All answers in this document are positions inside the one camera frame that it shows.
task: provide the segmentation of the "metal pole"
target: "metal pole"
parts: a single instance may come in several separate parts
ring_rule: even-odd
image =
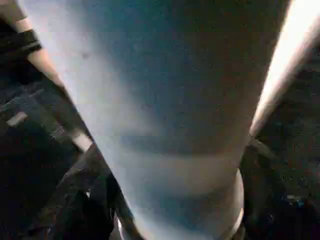
[[[146,240],[227,239],[285,1],[21,0]]]

